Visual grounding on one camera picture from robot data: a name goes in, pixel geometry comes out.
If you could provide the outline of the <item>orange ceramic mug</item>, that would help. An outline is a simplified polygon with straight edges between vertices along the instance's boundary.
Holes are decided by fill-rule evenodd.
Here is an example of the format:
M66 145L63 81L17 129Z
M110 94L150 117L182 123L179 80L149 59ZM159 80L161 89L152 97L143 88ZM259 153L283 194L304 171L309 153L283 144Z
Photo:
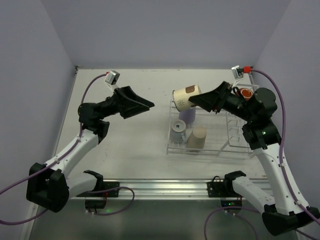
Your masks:
M248 88L238 88L237 86L232 89L233 93L239 97L249 100L253 96L253 91Z

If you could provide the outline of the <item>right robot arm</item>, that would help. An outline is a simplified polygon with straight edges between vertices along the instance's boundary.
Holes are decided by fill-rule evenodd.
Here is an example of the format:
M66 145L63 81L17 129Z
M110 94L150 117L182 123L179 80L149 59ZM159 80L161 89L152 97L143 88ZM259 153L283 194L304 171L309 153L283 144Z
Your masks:
M258 88L245 99L224 81L212 91L191 96L189 101L207 112L225 110L246 122L242 127L244 139L261 163L273 195L254 185L242 171L226 174L223 190L248 200L261 213L271 235L297 230L320 218L320 211L302 196L287 163L282 137L271 120L278 108L271 90Z

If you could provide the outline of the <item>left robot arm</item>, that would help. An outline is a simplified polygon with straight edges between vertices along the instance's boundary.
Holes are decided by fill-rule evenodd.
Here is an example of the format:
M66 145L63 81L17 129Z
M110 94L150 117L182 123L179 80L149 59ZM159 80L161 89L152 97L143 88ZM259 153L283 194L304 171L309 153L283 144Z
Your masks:
M57 213L73 197L106 191L104 177L97 172L85 170L74 179L70 179L69 175L83 157L107 136L110 123L104 120L106 117L120 114L127 119L149 111L154 105L135 94L130 86L114 89L112 96L104 101L80 104L77 110L79 134L56 156L43 164L31 166L26 199Z

